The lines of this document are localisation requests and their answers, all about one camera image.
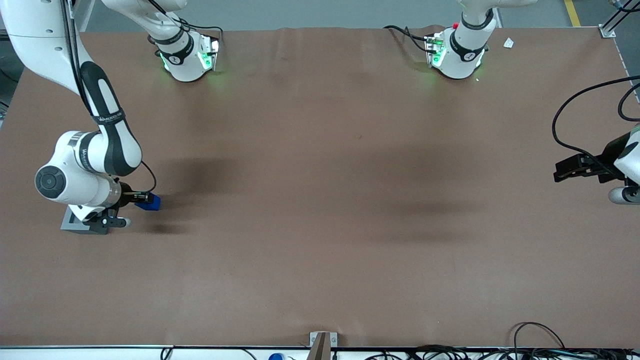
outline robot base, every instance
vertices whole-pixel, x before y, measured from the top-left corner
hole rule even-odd
[[[462,61],[460,55],[451,49],[450,38],[453,31],[453,28],[447,28],[441,33],[435,33],[432,38],[425,38],[426,49],[436,51],[435,54],[427,53],[427,62],[448,78],[464,79],[480,66],[484,50],[476,59]]]
[[[216,70],[216,60],[220,50],[220,41],[211,37],[191,31],[189,36],[194,39],[197,46],[184,58],[184,62],[178,65],[180,58],[160,52],[160,58],[174,79],[189,83],[200,79],[207,71]]]
[[[62,218],[60,230],[80,235],[107,235],[108,229],[102,227],[100,224],[84,225],[67,206],[65,217]]]

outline wire bundle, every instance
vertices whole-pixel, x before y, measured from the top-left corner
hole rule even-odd
[[[425,53],[429,53],[429,54],[435,54],[436,53],[436,51],[434,51],[434,50],[429,50],[429,49],[426,49],[426,48],[420,46],[420,44],[418,44],[418,42],[416,40],[424,41],[424,37],[419,37],[417,35],[412,34],[411,31],[409,31],[409,27],[408,26],[405,26],[404,29],[401,29],[401,28],[399,28],[399,27],[397,27],[395,25],[388,25],[388,26],[385,26],[383,29],[398,30],[402,34],[404,34],[405,36],[408,36],[411,39],[411,41],[413,42],[413,44],[418,47],[418,49],[424,51]]]
[[[577,146],[573,146],[573,145],[569,145],[563,141],[561,141],[558,138],[557,135],[557,131],[556,131],[556,123],[558,121],[558,118],[560,117],[560,114],[562,113],[562,111],[564,110],[564,108],[569,105],[570,102],[572,102],[576,97],[595,90],[597,88],[602,88],[604,86],[608,86],[608,85],[613,85],[613,84],[617,84],[617,83],[623,83],[625,81],[633,81],[633,80],[640,80],[640,75],[636,75],[636,76],[627,76],[626,78],[620,78],[620,79],[615,79],[615,80],[610,80],[610,81],[605,81],[604,83],[600,83],[597,85],[593,85],[593,86],[589,86],[588,88],[585,88],[583,90],[580,90],[579,92],[573,94],[569,99],[567,99],[562,106],[560,106],[560,108],[558,109],[558,111],[556,112],[556,115],[554,116],[554,119],[551,123],[551,133],[554,137],[554,140],[556,141],[556,143],[558,143],[558,145],[566,147],[567,149],[571,149],[574,151],[577,151],[579,153],[584,154],[585,156],[589,157],[590,159],[593,160],[594,163],[598,164],[598,166],[602,167],[604,170],[606,170],[608,173],[610,173],[613,176],[616,176],[617,172],[615,172],[614,170],[610,169],[608,166],[604,165],[600,160],[598,160],[598,158],[594,155],[592,155],[590,152],[581,149],[580,147]],[[627,98],[636,90],[640,87],[640,83],[632,86],[620,99],[620,102],[618,103],[618,115],[626,120],[626,121],[631,121],[631,122],[637,122],[640,121],[640,118],[632,118],[632,117],[628,117],[624,114],[624,112],[622,111],[622,106],[624,105],[625,101],[627,100]]]

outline gray floor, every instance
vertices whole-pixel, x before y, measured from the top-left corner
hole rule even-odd
[[[178,14],[201,26],[227,30],[280,28],[382,28],[386,25],[423,28],[460,21],[461,7],[453,0],[402,1],[209,1],[191,0]],[[503,9],[505,27],[544,28],[571,26],[562,0],[538,0],[520,9]],[[96,0],[87,31],[140,31],[133,21]]]
[[[576,0],[575,10],[583,26],[598,26],[614,14],[615,9],[603,0]],[[616,43],[630,75],[640,74],[640,13],[631,13],[615,29]]]

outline table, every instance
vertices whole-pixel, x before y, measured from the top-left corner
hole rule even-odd
[[[625,75],[597,29],[497,29],[461,81],[388,30],[281,29],[226,33],[220,72],[179,83],[145,37],[82,34],[163,198],[105,237],[59,231],[33,187],[90,118],[22,76],[0,131],[1,344],[509,345],[521,321],[571,347],[640,341],[638,209],[552,177],[573,154],[559,105]],[[578,98],[561,138],[600,153],[629,131],[627,86]]]

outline green led light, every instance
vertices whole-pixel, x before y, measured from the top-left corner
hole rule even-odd
[[[167,71],[170,71],[169,65],[166,64],[166,60],[164,60],[164,56],[162,55],[162,53],[160,53],[160,59],[162,59],[162,63],[164,64],[164,69]]]
[[[198,52],[198,57],[200,58],[200,62],[202,63],[202,67],[205,70],[209,70],[211,69],[211,56],[207,55],[206,53],[203,54],[200,51]]]

